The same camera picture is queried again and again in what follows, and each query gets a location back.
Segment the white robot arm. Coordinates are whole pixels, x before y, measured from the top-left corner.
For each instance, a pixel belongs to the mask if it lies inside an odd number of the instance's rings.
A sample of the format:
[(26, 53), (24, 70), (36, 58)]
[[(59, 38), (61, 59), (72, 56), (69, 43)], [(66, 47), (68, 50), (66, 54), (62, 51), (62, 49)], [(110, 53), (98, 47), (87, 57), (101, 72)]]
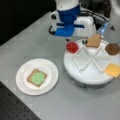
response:
[(49, 17), (49, 32), (61, 37), (91, 37), (96, 32), (92, 16), (81, 13), (79, 0), (55, 0), (56, 10)]

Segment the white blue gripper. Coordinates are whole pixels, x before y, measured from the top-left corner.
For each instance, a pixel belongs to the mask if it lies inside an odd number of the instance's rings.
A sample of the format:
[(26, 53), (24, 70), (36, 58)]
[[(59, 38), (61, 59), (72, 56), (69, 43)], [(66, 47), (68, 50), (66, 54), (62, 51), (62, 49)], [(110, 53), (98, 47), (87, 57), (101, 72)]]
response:
[(91, 37), (95, 34), (95, 23), (92, 16), (60, 15), (57, 11), (50, 14), (49, 32), (54, 36), (69, 38)]

